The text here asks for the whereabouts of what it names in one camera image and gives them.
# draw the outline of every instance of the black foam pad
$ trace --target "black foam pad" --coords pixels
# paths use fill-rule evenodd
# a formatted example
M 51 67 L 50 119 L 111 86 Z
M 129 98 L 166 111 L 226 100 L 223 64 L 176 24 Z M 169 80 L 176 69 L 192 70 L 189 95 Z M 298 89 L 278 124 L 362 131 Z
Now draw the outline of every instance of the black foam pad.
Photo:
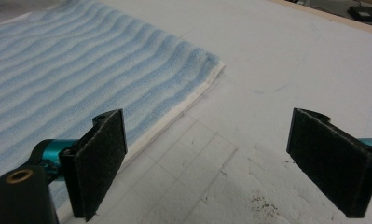
M 363 217 L 372 196 L 372 147 L 329 120 L 295 108 L 287 152 L 347 217 Z
M 75 217 L 96 213 L 127 153 L 122 110 L 97 116 L 94 126 L 60 160 Z

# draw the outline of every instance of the blue striped towel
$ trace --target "blue striped towel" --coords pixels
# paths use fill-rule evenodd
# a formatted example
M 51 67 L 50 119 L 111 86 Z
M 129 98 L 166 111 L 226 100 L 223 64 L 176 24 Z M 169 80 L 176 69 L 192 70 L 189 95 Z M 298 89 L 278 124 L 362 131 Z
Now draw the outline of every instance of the blue striped towel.
M 0 25 L 0 175 L 123 108 L 131 158 L 212 84 L 217 57 L 95 0 Z M 56 206 L 64 184 L 51 188 Z

